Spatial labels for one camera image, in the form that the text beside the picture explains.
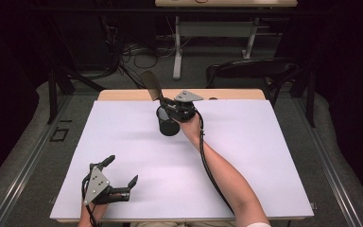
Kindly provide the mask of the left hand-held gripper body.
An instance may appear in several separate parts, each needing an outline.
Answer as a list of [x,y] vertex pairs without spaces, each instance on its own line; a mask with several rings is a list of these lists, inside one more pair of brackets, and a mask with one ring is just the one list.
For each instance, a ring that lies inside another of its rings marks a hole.
[[130,200],[130,188],[111,186],[110,180],[103,174],[104,164],[90,166],[89,174],[82,183],[82,202],[84,205],[108,204]]

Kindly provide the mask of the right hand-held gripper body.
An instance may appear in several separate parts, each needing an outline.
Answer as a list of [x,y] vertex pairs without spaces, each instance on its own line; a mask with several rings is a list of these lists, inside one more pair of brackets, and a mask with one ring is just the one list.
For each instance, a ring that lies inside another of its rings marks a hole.
[[173,109],[175,112],[170,114],[169,117],[179,122],[186,122],[196,114],[194,102],[203,100],[203,97],[183,90],[172,100],[175,102],[175,105],[166,106],[166,108]]

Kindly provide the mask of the black mesh pen holder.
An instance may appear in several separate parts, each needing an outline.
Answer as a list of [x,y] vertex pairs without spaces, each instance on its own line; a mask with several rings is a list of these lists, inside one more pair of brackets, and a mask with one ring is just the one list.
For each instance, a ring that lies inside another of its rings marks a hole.
[[168,116],[165,109],[159,107],[156,111],[160,133],[164,136],[174,136],[180,131],[180,125]]

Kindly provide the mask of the person's right hand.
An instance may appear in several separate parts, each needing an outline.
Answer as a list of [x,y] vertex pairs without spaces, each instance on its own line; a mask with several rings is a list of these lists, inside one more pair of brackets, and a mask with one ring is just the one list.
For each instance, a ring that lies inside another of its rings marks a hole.
[[200,118],[196,114],[193,118],[186,122],[179,123],[186,138],[194,145],[197,146],[200,140]]

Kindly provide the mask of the person's left hand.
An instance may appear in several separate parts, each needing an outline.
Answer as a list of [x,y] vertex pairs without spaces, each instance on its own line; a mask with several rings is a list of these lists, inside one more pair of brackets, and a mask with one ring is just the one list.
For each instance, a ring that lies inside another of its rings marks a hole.
[[89,203],[89,206],[84,204],[84,200],[81,200],[81,211],[80,211],[80,219],[90,219],[89,211],[92,212],[93,217],[96,222],[99,222],[104,217],[107,209],[111,206],[110,203],[106,204],[93,204],[92,202]]

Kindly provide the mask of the black chair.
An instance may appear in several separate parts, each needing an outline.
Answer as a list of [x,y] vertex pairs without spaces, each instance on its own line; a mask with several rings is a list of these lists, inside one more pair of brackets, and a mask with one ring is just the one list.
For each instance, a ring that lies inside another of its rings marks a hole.
[[274,107],[282,86],[300,72],[290,58],[243,59],[209,66],[206,82],[209,89],[260,89]]

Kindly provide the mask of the desk with white legs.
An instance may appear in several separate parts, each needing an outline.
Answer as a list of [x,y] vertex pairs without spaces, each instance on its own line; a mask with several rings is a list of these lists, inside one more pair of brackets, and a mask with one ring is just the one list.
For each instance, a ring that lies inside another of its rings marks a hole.
[[[298,0],[155,0],[155,6],[164,9],[293,9]],[[181,37],[232,37],[247,38],[246,49],[242,51],[244,59],[251,56],[253,42],[258,28],[259,18],[253,17],[243,22],[183,21],[175,17],[175,61],[173,79],[182,75]]]

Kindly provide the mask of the black metal stand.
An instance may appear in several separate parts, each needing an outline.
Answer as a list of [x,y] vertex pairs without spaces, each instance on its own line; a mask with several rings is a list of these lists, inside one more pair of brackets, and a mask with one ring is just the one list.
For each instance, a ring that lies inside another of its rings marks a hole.
[[305,118],[312,128],[315,128],[314,122],[314,102],[316,92],[316,75],[310,70],[300,70],[296,80],[290,90],[292,97],[302,97],[306,94]]
[[51,124],[59,114],[57,88],[66,95],[71,96],[75,91],[75,87],[71,79],[80,81],[81,83],[101,92],[104,87],[85,78],[80,73],[71,70],[67,67],[59,67],[51,70],[48,76],[48,91],[49,91],[49,118],[48,124]]

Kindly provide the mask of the metal floor rail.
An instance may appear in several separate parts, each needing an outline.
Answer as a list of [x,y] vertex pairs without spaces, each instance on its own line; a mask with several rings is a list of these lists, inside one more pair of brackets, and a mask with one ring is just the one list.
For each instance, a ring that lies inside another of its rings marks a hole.
[[61,227],[50,217],[74,153],[73,99],[48,124],[41,105],[0,168],[0,227]]
[[316,149],[316,153],[320,159],[320,165],[323,169],[325,177],[330,185],[330,188],[337,201],[339,209],[348,224],[348,227],[363,227],[363,224],[354,209],[354,205],[349,198],[349,195],[343,186],[342,181],[337,175],[337,171],[333,166],[333,163],[328,155],[325,146],[321,142],[320,135],[317,130],[311,126],[306,118],[305,106],[300,98],[294,98],[293,102],[298,108],[298,112],[303,120],[303,124],[306,130],[310,134],[311,140],[313,141]]

